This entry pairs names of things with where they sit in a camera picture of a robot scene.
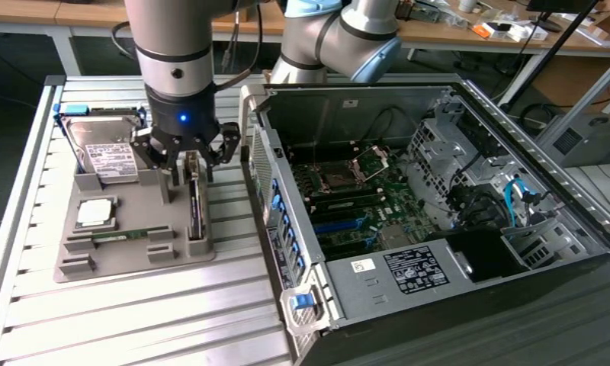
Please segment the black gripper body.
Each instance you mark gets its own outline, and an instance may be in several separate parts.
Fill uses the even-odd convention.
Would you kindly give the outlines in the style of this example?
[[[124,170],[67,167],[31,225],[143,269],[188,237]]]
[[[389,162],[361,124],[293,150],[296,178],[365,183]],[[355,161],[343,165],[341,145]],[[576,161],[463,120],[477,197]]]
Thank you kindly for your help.
[[[203,91],[183,97],[164,95],[150,85],[146,91],[154,138],[167,149],[208,149],[221,131],[216,117],[216,84],[211,82]]]

